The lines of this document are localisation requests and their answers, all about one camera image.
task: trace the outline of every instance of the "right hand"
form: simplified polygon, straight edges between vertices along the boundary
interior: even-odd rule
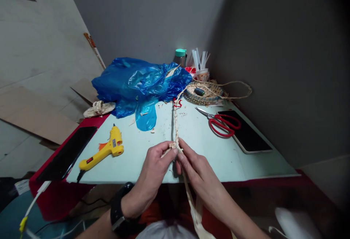
[[[206,208],[226,224],[230,219],[227,206],[232,202],[235,204],[235,202],[219,181],[207,159],[192,150],[181,138],[179,138],[179,145],[183,149],[183,154],[179,153],[178,161],[176,161],[178,174],[181,174],[182,167]]]

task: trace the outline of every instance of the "white fabric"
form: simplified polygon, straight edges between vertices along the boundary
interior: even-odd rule
[[[94,102],[92,104],[92,107],[88,108],[83,115],[85,118],[100,116],[111,112],[112,110],[115,109],[115,107],[116,107],[116,104],[114,102],[104,103],[103,101],[98,101],[98,102]]]
[[[278,223],[285,232],[285,236],[289,239],[322,238],[307,212],[292,211],[277,207],[275,209],[275,215]]]
[[[174,222],[168,225],[165,220],[150,224],[143,230],[136,239],[198,239],[189,230]]]

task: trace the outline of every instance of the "hand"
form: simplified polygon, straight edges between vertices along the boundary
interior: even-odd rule
[[[140,176],[132,188],[121,200],[121,209],[125,218],[137,218],[152,203],[162,184],[169,164],[178,154],[172,149],[163,158],[162,154],[169,148],[172,141],[165,141],[148,149]]]
[[[183,154],[179,153],[176,161],[178,174],[181,174],[182,167],[197,196],[202,198],[207,209],[226,224],[225,219],[230,217],[225,216],[225,213],[233,199],[219,181],[207,159],[192,150],[181,138],[179,138],[179,145],[183,149]]]

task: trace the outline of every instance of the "crumpled raffia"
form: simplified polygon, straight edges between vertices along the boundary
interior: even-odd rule
[[[114,110],[115,107],[115,102],[104,103],[103,101],[98,101],[94,102],[92,104],[92,107],[88,108],[83,115],[85,118],[101,116],[103,114],[111,112],[112,110]]]
[[[202,86],[204,86],[205,88],[210,90],[207,86],[205,86],[205,84],[207,84],[206,82],[201,82],[201,83],[203,84]],[[219,96],[222,99],[241,99],[241,98],[248,97],[249,95],[251,95],[251,93],[253,91],[252,88],[248,84],[245,84],[244,82],[233,81],[233,82],[229,82],[226,84],[230,84],[230,83],[241,83],[241,84],[245,85],[249,90],[248,94],[243,96],[243,97],[228,97],[228,94],[226,94],[226,96],[220,96],[214,92],[213,92],[213,94],[215,94],[216,96]],[[171,149],[174,149],[174,148],[177,148],[180,153],[183,153],[180,146],[179,146],[178,115],[176,113],[176,110],[178,108],[176,106],[179,106],[179,101],[180,101],[181,95],[185,92],[186,89],[187,89],[187,87],[178,94],[176,100],[174,101],[175,142],[169,144],[169,149],[165,151],[165,153],[162,155],[162,157],[165,156]],[[188,182],[187,182],[187,176],[186,176],[184,171],[182,171],[182,176],[183,176],[183,181],[185,183],[187,199],[188,199],[188,202],[189,202],[190,208],[191,208],[191,216],[193,219],[194,229],[196,230],[196,233],[197,233],[199,239],[215,239],[215,237],[211,233],[206,231],[202,225],[202,215],[203,215],[203,201],[202,201],[202,199],[199,196],[197,196],[196,206],[194,206],[192,194],[191,194],[190,188],[188,186]],[[237,239],[237,237],[234,235],[234,233],[232,231],[231,231],[231,234],[232,234],[233,239]]]

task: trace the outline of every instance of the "charging cable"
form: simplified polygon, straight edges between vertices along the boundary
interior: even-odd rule
[[[55,238],[53,238],[53,239],[61,239],[61,238],[63,238],[64,236],[66,236],[66,235],[72,233],[72,232],[79,226],[79,224],[81,224],[82,222],[83,222],[83,220],[80,220],[80,222],[77,223],[77,225],[76,225],[72,230],[70,230],[69,232],[66,232],[66,233],[63,234],[63,235],[60,235],[60,236],[58,236],[58,237],[55,237]],[[27,234],[30,236],[30,238],[32,238],[32,239],[40,239],[40,237],[38,237],[38,236],[36,236],[35,234],[33,234],[33,232],[31,232],[30,230],[27,229],[26,232],[27,232]]]
[[[21,239],[23,237],[23,233],[26,229],[26,223],[28,220],[28,215],[30,213],[30,210],[33,208],[33,205],[35,204],[36,200],[38,199],[38,197],[46,190],[46,188],[50,185],[51,181],[45,181],[41,187],[39,188],[39,190],[36,193],[36,196],[34,198],[34,200],[32,201],[32,203],[30,204],[24,218],[22,219],[21,223],[19,224],[19,231],[21,232]]]

